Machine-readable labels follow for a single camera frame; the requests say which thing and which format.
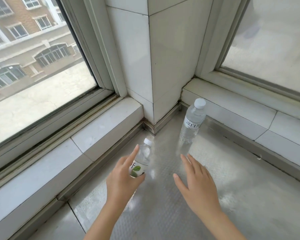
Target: green leaf logo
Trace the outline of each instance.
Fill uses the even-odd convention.
[[[135,178],[138,177],[138,174],[135,171],[131,171],[130,175]]]
[[[141,169],[140,166],[135,166],[132,170],[133,170],[133,171],[139,171],[140,169]]]

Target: arched window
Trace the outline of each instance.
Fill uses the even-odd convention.
[[[56,60],[70,55],[66,44],[57,44],[44,51],[40,52],[35,56],[35,59],[41,67],[46,67]]]
[[[26,76],[19,65],[7,66],[0,69],[0,88],[3,88],[14,81]]]

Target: white bottle cap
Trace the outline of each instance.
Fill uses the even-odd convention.
[[[148,146],[152,146],[152,141],[150,141],[149,139],[145,138],[145,140],[143,141],[145,144],[147,144]]]
[[[205,105],[206,105],[206,101],[205,101],[203,98],[197,98],[197,99],[194,101],[194,106],[195,106],[197,109],[203,109]]]

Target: water bottle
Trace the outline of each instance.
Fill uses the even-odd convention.
[[[183,125],[180,132],[180,140],[184,143],[192,143],[197,135],[200,125],[206,117],[204,106],[206,101],[203,98],[197,98],[185,114]]]
[[[129,174],[135,178],[144,174],[150,163],[152,141],[145,138],[143,142],[144,144],[139,146],[138,154],[129,167]]]

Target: bottle label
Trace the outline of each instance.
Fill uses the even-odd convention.
[[[143,165],[137,161],[133,161],[133,163],[129,167],[129,174],[132,177],[136,178],[145,173],[146,167],[147,167],[147,165]]]
[[[196,130],[196,129],[199,129],[202,122],[201,123],[192,123],[190,120],[188,120],[187,116],[185,116],[183,124],[186,128],[189,128],[191,130]]]

